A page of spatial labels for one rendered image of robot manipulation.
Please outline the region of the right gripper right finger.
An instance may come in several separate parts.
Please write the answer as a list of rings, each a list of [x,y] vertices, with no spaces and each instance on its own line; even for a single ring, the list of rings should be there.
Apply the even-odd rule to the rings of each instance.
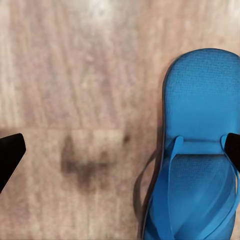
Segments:
[[[227,135],[224,151],[240,174],[240,134],[230,132]]]

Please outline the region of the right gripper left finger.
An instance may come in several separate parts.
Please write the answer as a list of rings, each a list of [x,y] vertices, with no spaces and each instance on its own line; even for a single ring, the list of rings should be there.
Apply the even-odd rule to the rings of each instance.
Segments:
[[[0,193],[26,153],[22,133],[0,138]]]

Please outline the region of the sandal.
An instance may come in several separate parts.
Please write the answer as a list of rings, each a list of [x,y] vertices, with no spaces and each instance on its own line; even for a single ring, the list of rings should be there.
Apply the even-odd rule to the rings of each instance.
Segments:
[[[163,81],[160,170],[142,240],[230,240],[240,174],[225,153],[240,134],[240,57],[218,48],[178,56]]]

